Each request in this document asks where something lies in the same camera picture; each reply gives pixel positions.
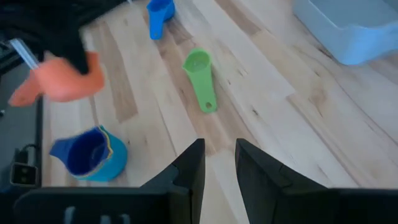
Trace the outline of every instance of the wood grain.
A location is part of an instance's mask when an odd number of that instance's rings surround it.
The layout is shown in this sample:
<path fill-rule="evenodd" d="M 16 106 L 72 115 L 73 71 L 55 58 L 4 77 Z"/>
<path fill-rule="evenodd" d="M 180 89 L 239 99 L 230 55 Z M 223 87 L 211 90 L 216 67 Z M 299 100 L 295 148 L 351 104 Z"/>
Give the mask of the wood grain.
<path fill-rule="evenodd" d="M 327 187 L 398 187 L 396 55 L 340 65 L 291 0 L 175 0 L 176 15 L 153 41 L 148 2 L 123 4 L 82 30 L 86 48 L 101 55 L 105 88 L 45 101 L 44 185 L 137 187 L 205 138 L 201 222 L 248 223 L 233 157 L 236 138 L 246 138 Z M 201 112 L 181 68 L 195 47 L 212 57 L 212 114 Z M 126 169 L 109 183 L 77 181 L 48 151 L 98 124 L 126 144 Z"/>

